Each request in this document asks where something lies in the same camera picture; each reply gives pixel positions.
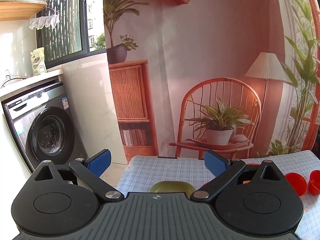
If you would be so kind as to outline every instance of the plaid tablecloth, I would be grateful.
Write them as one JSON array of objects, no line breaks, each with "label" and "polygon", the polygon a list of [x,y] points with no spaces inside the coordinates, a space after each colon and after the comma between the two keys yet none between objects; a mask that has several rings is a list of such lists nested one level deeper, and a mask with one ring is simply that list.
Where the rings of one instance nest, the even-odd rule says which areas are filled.
[{"label": "plaid tablecloth", "polygon": [[[311,171],[320,170],[320,160],[311,151],[243,161],[261,163],[265,159],[272,160],[283,174],[296,172],[304,176],[307,182]],[[125,196],[128,192],[149,192],[154,184],[163,180],[185,181],[198,189],[212,179],[214,176],[206,169],[202,160],[135,156],[128,164],[117,189]],[[301,200],[304,214],[296,234],[303,240],[319,240],[320,196],[314,196],[307,191]]]}]

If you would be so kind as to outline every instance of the tree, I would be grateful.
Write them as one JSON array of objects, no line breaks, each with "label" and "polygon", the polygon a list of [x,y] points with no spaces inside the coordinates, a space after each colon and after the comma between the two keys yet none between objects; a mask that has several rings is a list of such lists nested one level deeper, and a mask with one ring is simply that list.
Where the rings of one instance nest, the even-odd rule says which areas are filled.
[{"label": "tree", "polygon": [[94,43],[94,48],[95,50],[106,48],[106,37],[104,33],[98,36],[97,41]]}]

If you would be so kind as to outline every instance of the hanging white cloth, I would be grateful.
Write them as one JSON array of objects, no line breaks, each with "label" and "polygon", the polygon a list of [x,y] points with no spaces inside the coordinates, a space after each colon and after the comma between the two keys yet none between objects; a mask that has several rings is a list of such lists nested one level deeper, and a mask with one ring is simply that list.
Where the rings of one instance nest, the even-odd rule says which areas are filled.
[{"label": "hanging white cloth", "polygon": [[36,28],[37,30],[40,30],[43,27],[48,28],[49,26],[52,26],[52,28],[54,29],[56,25],[60,22],[60,19],[59,19],[60,14],[59,12],[57,13],[58,14],[41,16],[39,18],[30,19],[29,28],[31,30],[33,30],[34,28]]}]

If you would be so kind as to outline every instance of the detergent pouch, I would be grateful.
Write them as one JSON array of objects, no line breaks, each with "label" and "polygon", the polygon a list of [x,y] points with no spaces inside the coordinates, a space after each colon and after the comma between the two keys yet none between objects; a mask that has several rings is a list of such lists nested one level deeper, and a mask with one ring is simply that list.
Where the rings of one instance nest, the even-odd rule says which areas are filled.
[{"label": "detergent pouch", "polygon": [[33,75],[40,75],[43,73],[47,73],[47,69],[45,68],[44,63],[44,48],[35,49],[31,54],[31,64]]}]

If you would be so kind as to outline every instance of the tile floor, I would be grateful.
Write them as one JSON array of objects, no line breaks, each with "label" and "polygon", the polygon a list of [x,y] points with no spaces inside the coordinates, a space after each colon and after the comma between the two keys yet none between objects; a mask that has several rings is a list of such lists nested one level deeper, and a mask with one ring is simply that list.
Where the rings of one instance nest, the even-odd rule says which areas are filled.
[{"label": "tile floor", "polygon": [[100,176],[105,182],[112,187],[116,187],[128,165],[111,163],[110,167]]}]

